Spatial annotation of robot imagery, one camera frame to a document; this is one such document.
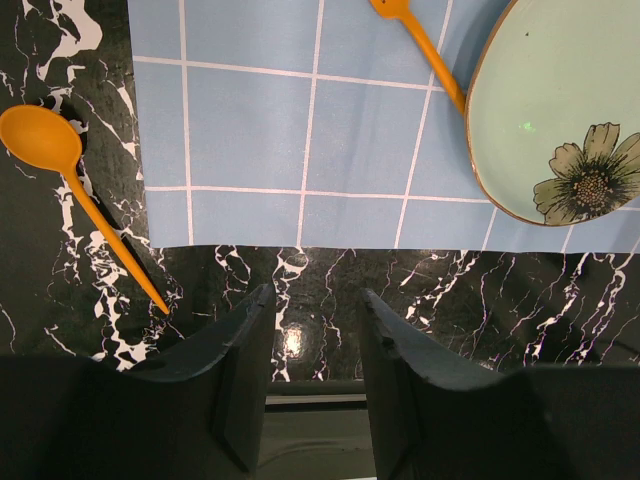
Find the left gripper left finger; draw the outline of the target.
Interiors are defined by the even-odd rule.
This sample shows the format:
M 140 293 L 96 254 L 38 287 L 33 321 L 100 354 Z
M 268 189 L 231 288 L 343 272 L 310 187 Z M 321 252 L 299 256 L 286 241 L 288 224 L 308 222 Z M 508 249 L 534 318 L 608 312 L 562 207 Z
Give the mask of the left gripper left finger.
M 84 357 L 1 360 L 5 479 L 251 479 L 270 380 L 276 294 L 119 372 Z

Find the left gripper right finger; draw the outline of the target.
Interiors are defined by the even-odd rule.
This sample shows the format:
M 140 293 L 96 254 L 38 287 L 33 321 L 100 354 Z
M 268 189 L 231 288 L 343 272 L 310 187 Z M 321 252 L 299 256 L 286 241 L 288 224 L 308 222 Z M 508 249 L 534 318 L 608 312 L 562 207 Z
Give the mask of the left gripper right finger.
M 502 374 L 440 345 L 363 290 L 359 348 L 381 479 L 635 479 L 639 371 Z

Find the orange plastic spoon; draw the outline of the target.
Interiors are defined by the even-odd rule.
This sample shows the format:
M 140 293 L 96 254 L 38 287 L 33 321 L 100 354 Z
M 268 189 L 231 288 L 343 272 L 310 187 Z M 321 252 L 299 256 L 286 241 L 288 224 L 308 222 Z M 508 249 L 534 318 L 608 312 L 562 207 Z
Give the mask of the orange plastic spoon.
M 61 115 L 35 105 L 13 106 L 1 114 L 1 141 L 22 162 L 61 174 L 94 225 L 150 299 L 167 314 L 169 308 L 139 262 L 85 191 L 76 172 L 82 142 Z

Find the green floral plate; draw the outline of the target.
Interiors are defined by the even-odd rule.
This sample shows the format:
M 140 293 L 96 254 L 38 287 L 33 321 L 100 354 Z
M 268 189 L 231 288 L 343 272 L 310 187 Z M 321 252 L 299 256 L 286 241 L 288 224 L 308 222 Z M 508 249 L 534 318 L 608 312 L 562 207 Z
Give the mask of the green floral plate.
M 539 226 L 583 223 L 639 194 L 639 5 L 513 1 L 467 96 L 483 193 Z

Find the blue checked placemat cloth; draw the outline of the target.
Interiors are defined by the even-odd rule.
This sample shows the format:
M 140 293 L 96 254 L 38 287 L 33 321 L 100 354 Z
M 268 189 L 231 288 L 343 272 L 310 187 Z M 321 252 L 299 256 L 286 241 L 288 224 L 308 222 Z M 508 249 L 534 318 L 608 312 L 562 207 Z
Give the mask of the blue checked placemat cloth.
M 463 114 L 370 1 L 130 2 L 151 244 L 637 252 L 639 194 L 551 227 L 481 190 L 467 96 L 511 2 L 410 3 Z

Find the orange plastic fork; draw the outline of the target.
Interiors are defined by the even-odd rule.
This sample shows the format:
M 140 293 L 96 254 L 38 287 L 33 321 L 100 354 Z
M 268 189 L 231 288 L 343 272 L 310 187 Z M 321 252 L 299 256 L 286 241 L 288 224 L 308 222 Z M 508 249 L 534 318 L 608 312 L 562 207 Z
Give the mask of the orange plastic fork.
M 412 35 L 431 65 L 435 76 L 460 114 L 465 111 L 466 97 L 451 71 L 432 44 L 421 23 L 410 9 L 409 0 L 370 0 L 374 10 L 384 19 L 399 20 Z

